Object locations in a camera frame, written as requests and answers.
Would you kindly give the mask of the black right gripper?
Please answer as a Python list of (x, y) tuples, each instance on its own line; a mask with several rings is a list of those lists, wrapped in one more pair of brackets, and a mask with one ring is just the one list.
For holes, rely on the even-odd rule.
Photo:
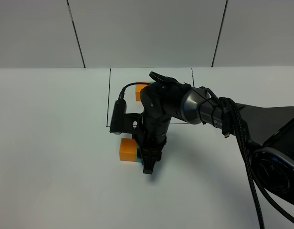
[(151, 175), (156, 162), (162, 158), (162, 149), (166, 143), (166, 133), (170, 124), (170, 115), (153, 117), (143, 112), (138, 119), (132, 138), (139, 147), (143, 173)]

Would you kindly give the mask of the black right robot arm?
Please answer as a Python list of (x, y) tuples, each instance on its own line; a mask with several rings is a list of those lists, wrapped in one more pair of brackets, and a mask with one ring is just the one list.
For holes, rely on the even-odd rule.
[(155, 72), (140, 93), (143, 113), (134, 138), (144, 173), (161, 159), (171, 118), (210, 124), (224, 137), (235, 136), (251, 184), (294, 205), (294, 107), (257, 107), (217, 97)]

